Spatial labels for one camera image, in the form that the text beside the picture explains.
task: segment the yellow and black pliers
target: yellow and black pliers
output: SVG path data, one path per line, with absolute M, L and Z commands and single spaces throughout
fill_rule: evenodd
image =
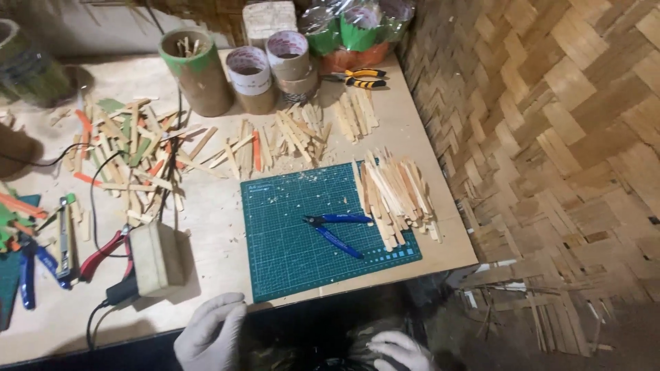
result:
M 360 77 L 384 77 L 385 71 L 380 69 L 363 68 L 357 71 L 346 70 L 344 73 L 331 73 L 323 75 L 321 78 L 327 81 L 334 81 L 336 83 L 344 82 L 347 86 L 357 86 L 358 88 L 373 89 L 381 88 L 387 85 L 384 80 L 364 81 Z

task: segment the white glove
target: white glove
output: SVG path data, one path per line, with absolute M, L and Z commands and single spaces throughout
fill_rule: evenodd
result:
M 383 331 L 372 337 L 367 347 L 376 353 L 390 356 L 411 371 L 440 371 L 433 362 L 431 353 L 415 340 L 398 331 Z M 388 361 L 377 359 L 374 367 L 378 371 L 396 371 Z
M 174 341 L 184 371 L 230 371 L 238 368 L 238 335 L 247 313 L 245 295 L 229 292 L 202 304 Z

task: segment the gloved hand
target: gloved hand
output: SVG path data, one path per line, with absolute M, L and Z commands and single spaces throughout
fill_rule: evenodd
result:
M 383 331 L 372 337 L 367 347 L 376 353 L 390 356 L 411 371 L 440 371 L 433 362 L 431 353 L 412 340 L 408 335 L 398 331 Z M 378 371 L 396 371 L 397 369 L 386 360 L 377 359 L 374 367 Z
M 230 371 L 238 368 L 238 335 L 248 306 L 245 295 L 229 292 L 202 304 L 174 341 L 184 371 Z

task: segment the red pliers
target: red pliers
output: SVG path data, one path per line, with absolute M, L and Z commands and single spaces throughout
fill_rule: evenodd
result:
M 129 239 L 129 232 L 131 231 L 131 226 L 126 224 L 121 230 L 118 230 L 115 233 L 115 236 L 102 248 L 94 252 L 84 263 L 81 265 L 81 275 L 80 280 L 85 282 L 90 282 L 94 276 L 94 272 L 101 261 L 115 251 L 120 242 L 123 242 L 124 247 L 126 248 L 126 255 L 128 255 L 128 266 L 126 267 L 126 272 L 124 277 L 133 270 L 133 256 L 131 255 L 131 241 Z

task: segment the pliers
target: pliers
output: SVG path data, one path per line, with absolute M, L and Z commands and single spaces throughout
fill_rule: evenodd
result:
M 20 297 L 23 300 L 23 307 L 32 310 L 36 306 L 34 298 L 34 258 L 37 257 L 53 275 L 61 288 L 71 290 L 71 283 L 66 279 L 57 278 L 57 260 L 48 253 L 48 251 L 27 234 L 18 233 L 18 243 L 20 244 L 21 255 L 18 260 L 20 266 L 20 276 L 18 278 L 18 287 Z
M 317 232 L 325 237 L 326 240 L 330 241 L 331 244 L 337 246 L 341 251 L 357 259 L 364 259 L 362 253 L 356 251 L 354 248 L 346 245 L 342 240 L 335 237 L 332 232 L 323 226 L 323 223 L 371 223 L 373 220 L 370 217 L 347 214 L 323 214 L 320 217 L 310 217 L 309 215 L 305 215 L 302 218 L 302 221 L 314 227 Z
M 363 68 L 357 71 L 346 70 L 344 73 L 331 73 L 329 75 L 323 75 L 321 78 L 326 81 L 334 81 L 336 83 L 344 82 L 347 86 L 357 86 L 358 88 L 363 89 L 373 89 L 381 88 L 387 85 L 387 82 L 384 80 L 378 81 L 364 81 L 360 80 L 360 77 L 384 77 L 386 74 L 385 71 L 380 69 L 371 69 Z
M 105 246 L 94 252 L 90 255 L 84 263 L 81 265 L 81 276 L 80 280 L 85 282 L 90 282 L 94 276 L 94 272 L 98 265 L 101 264 L 101 261 L 115 251 L 120 242 L 123 242 L 126 249 L 126 255 L 128 255 L 128 267 L 126 267 L 126 272 L 124 277 L 126 278 L 128 274 L 133 270 L 133 258 L 131 257 L 131 240 L 129 238 L 129 232 L 131 231 L 131 226 L 126 224 L 121 230 L 118 230 L 115 233 L 115 236 L 107 243 Z

